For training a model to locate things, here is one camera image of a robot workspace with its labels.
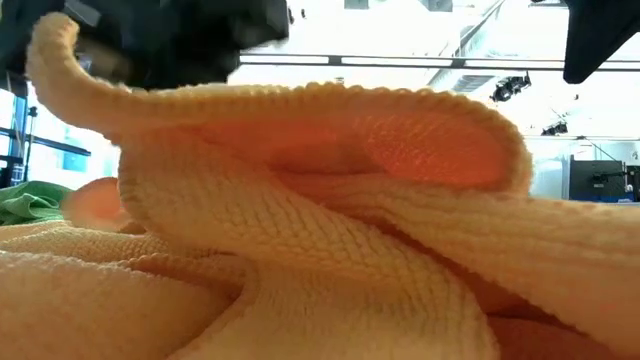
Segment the green towel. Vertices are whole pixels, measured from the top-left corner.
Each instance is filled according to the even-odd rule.
[[[62,220],[60,202],[72,190],[44,181],[0,189],[0,225]]]

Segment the yellow towel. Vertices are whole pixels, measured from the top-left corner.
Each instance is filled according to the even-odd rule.
[[[74,194],[70,223],[0,229],[1,358],[640,356],[640,210],[529,198],[495,111],[430,90],[116,87],[77,65],[77,31],[43,18],[28,72],[121,147],[120,175]]]

